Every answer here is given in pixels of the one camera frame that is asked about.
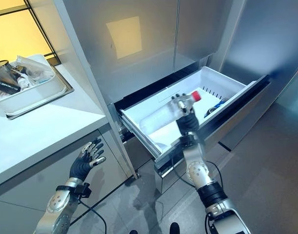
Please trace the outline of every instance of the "gray cabinet door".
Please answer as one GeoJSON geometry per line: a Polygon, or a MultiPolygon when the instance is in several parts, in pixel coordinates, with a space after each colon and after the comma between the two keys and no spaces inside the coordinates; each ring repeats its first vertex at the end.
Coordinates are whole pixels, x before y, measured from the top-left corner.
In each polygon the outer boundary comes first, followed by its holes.
{"type": "MultiPolygon", "coordinates": [[[[106,157],[106,161],[90,171],[85,182],[90,184],[92,193],[88,199],[83,200],[89,206],[94,205],[127,179],[99,130],[84,136],[2,184],[0,201],[45,211],[56,187],[64,185],[69,178],[70,167],[83,145],[96,137],[101,137],[104,143],[102,155],[106,157]]],[[[74,216],[79,216],[86,210],[85,207],[79,206],[74,216]]]]}
{"type": "Polygon", "coordinates": [[[177,0],[64,0],[105,102],[171,74],[177,0]]]}
{"type": "Polygon", "coordinates": [[[218,49],[231,3],[231,0],[180,1],[175,71],[218,49]]]}
{"type": "Polygon", "coordinates": [[[0,234],[32,234],[42,211],[0,201],[0,234]]]}

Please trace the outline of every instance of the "window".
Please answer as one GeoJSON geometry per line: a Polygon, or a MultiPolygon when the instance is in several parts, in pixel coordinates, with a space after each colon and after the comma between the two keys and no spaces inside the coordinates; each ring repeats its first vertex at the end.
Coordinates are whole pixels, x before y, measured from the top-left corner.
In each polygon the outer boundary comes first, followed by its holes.
{"type": "Polygon", "coordinates": [[[43,54],[52,65],[60,60],[28,0],[0,0],[0,60],[43,54]]]}

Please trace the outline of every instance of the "silver metal arm segment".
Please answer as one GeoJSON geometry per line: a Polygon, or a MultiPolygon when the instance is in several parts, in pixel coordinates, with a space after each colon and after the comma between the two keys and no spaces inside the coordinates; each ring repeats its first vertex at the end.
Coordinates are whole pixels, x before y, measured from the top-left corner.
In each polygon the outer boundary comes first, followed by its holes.
{"type": "MultiPolygon", "coordinates": [[[[66,186],[76,188],[82,181],[69,178],[66,186]]],[[[48,202],[46,213],[38,222],[35,234],[65,234],[78,205],[78,199],[69,190],[58,190],[48,202]]]]}
{"type": "Polygon", "coordinates": [[[209,176],[204,162],[204,150],[193,133],[180,138],[187,175],[194,183],[211,221],[212,234],[250,234],[249,229],[237,212],[231,200],[217,181],[209,176]]]}

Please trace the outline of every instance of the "black shoe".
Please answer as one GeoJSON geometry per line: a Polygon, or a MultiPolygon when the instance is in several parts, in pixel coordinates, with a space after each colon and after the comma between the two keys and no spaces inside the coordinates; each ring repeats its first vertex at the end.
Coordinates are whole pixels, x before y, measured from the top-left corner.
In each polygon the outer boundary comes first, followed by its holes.
{"type": "Polygon", "coordinates": [[[178,223],[172,223],[170,225],[169,234],[180,234],[180,228],[178,223]]]}

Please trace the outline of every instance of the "open drawer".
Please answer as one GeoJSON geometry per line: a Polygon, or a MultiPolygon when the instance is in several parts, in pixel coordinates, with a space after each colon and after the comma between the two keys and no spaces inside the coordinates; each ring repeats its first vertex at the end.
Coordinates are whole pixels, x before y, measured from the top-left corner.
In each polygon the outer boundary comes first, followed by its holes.
{"type": "Polygon", "coordinates": [[[121,120],[153,155],[155,167],[159,169],[172,157],[181,135],[175,121],[146,135],[139,127],[144,117],[169,102],[171,96],[197,90],[202,97],[193,105],[199,120],[198,136],[204,141],[205,148],[210,149],[250,112],[268,84],[267,76],[244,85],[208,67],[202,67],[160,92],[121,110],[121,120]],[[223,98],[228,98],[228,101],[204,117],[223,98]]]}

